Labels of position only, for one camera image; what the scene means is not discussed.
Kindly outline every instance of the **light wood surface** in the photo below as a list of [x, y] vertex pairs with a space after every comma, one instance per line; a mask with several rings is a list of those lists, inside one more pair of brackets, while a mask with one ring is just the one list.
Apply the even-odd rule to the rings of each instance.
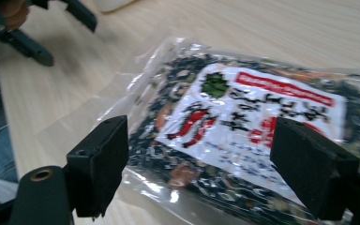
[[[32, 7], [22, 27], [53, 54], [54, 67], [0, 43], [0, 84], [19, 176], [62, 164], [70, 149], [49, 154], [36, 136], [115, 79], [137, 46], [165, 24], [209, 46], [313, 68], [360, 68], [360, 0], [140, 0], [110, 14], [84, 3], [99, 20], [95, 34], [60, 2], [51, 2], [48, 11]], [[94, 224], [185, 223], [149, 202], [141, 208], [120, 201], [121, 190], [118, 196]]]

